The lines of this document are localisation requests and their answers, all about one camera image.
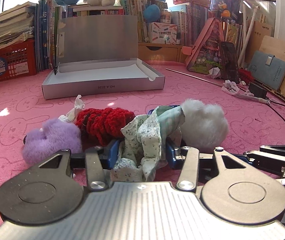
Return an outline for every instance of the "bookshelf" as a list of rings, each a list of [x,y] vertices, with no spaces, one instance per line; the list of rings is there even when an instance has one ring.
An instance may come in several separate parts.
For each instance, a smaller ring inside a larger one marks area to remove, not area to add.
[[[182,54],[182,46],[156,43],[138,43],[138,57],[142,61],[162,60],[183,63],[186,55]]]

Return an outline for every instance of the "metal rod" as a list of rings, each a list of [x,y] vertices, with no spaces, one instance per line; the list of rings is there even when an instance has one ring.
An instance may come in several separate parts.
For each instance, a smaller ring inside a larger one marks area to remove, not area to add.
[[[189,74],[187,74],[187,73],[179,72],[179,71],[176,71],[176,70],[173,70],[173,69],[169,69],[169,68],[166,68],[166,70],[169,70],[169,71],[172,71],[172,72],[176,72],[176,73],[185,75],[185,76],[187,76],[187,77],[196,78],[196,79],[198,79],[198,80],[205,81],[205,82],[207,82],[207,83],[213,84],[213,85],[218,86],[218,87],[221,87],[221,88],[223,87],[222,85],[219,85],[219,84],[217,84],[217,83],[214,83],[214,82],[211,82],[211,81],[209,81],[209,80],[202,79],[202,78],[199,78],[199,77],[195,77],[195,76],[189,75]]]

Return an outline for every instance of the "blue notebook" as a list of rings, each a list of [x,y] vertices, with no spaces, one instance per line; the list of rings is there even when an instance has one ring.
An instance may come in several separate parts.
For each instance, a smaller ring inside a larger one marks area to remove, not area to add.
[[[285,77],[285,61],[257,50],[248,70],[253,78],[278,91]]]

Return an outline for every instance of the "blue ball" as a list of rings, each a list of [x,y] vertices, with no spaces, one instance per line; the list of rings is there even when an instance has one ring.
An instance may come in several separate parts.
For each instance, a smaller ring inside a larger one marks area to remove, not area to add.
[[[147,22],[156,22],[161,17],[161,10],[156,4],[148,6],[144,11],[144,18]]]

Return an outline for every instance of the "purple fluffy scrunchie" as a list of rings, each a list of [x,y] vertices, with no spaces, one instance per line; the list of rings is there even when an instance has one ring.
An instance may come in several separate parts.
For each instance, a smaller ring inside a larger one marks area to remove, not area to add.
[[[72,153],[82,152],[80,129],[73,123],[48,120],[43,123],[42,130],[27,133],[22,157],[27,164],[33,165],[61,149],[70,149]]]

